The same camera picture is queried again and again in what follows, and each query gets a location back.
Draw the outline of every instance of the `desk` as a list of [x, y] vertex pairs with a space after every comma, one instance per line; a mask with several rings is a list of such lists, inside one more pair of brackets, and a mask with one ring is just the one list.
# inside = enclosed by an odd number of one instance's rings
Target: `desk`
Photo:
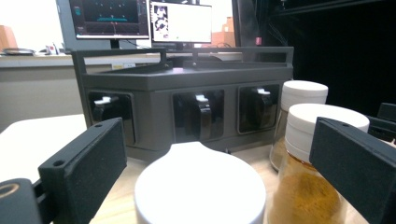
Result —
[[[37, 181], [39, 175], [36, 168], [85, 130], [83, 115], [30, 119], [10, 125], [0, 134], [0, 182], [19, 177]], [[268, 161], [269, 150], [268, 146], [255, 147], [233, 154], [259, 173], [267, 195], [274, 192], [277, 183], [276, 172]], [[91, 223], [136, 223], [134, 184], [148, 165], [147, 162], [128, 158], [127, 167]], [[367, 221], [349, 206], [346, 223], [365, 224]]]

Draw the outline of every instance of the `white cap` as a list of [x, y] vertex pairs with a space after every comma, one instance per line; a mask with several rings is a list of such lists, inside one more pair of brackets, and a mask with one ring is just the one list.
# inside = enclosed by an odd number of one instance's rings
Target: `white cap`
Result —
[[286, 149], [302, 161], [309, 161], [318, 117], [335, 119], [367, 133], [370, 120], [356, 111], [334, 105], [299, 104], [290, 107], [286, 126]]
[[134, 200], [144, 223], [262, 223], [266, 191], [246, 162], [190, 142], [142, 172]]
[[301, 80], [291, 80], [283, 84], [281, 107], [289, 111], [297, 104], [325, 104], [329, 88], [325, 85]]

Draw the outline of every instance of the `screen display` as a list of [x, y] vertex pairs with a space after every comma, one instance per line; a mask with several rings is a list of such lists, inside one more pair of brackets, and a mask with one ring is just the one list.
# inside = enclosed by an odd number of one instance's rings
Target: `screen display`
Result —
[[77, 39], [149, 39], [146, 0], [70, 0]]
[[210, 43], [212, 7], [150, 3], [153, 42]]

